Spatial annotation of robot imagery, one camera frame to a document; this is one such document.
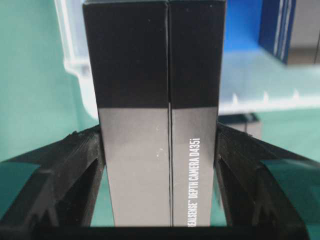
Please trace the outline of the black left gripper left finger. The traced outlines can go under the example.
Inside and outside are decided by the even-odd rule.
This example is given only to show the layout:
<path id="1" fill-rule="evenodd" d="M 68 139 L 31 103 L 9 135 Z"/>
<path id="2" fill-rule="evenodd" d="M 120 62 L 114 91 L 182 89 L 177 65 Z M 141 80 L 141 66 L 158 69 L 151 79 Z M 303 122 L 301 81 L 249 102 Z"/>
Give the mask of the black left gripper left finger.
<path id="1" fill-rule="evenodd" d="M 1 227 L 89 226 L 104 166 L 99 126 L 2 161 Z"/>

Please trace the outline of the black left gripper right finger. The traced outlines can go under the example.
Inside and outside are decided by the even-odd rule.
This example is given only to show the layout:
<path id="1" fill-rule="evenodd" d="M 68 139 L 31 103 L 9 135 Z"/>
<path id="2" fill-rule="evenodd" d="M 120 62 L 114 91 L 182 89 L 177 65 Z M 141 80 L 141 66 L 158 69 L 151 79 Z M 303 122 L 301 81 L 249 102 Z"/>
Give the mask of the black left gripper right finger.
<path id="1" fill-rule="evenodd" d="M 218 124 L 214 168 L 228 226 L 319 227 L 317 161 Z"/>

